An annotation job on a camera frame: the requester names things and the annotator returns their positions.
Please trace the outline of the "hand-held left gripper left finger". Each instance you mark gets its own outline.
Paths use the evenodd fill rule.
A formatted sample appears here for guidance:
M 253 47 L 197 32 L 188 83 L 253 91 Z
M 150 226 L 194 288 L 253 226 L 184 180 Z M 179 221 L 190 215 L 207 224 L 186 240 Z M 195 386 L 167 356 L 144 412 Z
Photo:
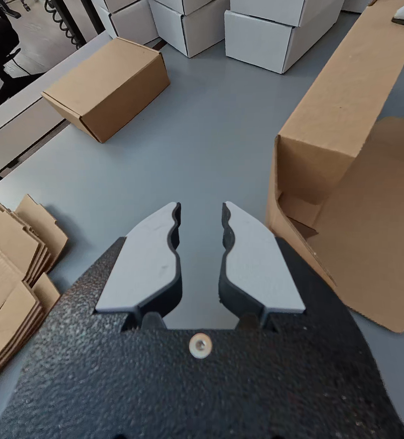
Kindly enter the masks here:
M 148 313 L 164 318 L 178 306 L 183 295 L 180 225 L 181 204 L 170 202 L 125 236 L 95 312 L 127 312 L 141 323 Z

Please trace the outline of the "brown cardboard box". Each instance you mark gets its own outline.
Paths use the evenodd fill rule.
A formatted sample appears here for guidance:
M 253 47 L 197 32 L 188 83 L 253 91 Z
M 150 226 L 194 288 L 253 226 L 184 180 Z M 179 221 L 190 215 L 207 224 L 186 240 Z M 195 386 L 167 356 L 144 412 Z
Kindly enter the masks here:
M 266 225 L 350 309 L 404 332 L 404 1 L 373 1 L 275 139 Z
M 103 144 L 169 85 L 161 52 L 117 37 L 41 95 L 63 118 Z

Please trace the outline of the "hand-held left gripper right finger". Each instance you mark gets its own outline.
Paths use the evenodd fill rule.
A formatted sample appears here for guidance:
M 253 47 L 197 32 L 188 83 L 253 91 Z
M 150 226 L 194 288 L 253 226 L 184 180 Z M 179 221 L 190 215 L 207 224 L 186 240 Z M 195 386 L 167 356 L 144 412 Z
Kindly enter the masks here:
M 230 201 L 222 204 L 221 224 L 221 304 L 239 319 L 250 315 L 258 324 L 274 313 L 302 314 L 306 306 L 269 229 Z

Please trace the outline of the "closed brown cardboard box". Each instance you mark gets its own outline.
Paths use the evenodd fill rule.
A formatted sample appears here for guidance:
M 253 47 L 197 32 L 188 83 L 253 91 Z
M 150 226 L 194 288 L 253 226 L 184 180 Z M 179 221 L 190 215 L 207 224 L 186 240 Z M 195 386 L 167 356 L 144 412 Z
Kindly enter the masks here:
M 161 52 L 117 37 L 41 95 L 63 118 L 103 144 L 169 85 Z

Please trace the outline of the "pile of white boxes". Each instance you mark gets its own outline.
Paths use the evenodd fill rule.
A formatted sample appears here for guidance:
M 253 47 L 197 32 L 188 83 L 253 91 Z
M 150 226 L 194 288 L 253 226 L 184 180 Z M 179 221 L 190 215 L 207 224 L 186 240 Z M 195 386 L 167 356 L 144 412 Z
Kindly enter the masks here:
M 283 74 L 336 23 L 341 0 L 92 1 L 112 37 L 162 38 L 187 58 L 225 41 L 229 58 Z

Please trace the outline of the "stack of flat cardboard sheets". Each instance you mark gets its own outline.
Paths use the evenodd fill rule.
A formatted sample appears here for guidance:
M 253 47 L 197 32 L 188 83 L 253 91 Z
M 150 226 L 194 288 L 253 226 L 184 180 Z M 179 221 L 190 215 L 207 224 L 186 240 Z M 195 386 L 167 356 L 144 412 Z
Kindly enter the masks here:
M 48 272 L 67 242 L 56 219 L 30 195 L 13 211 L 0 203 L 0 372 L 59 300 Z

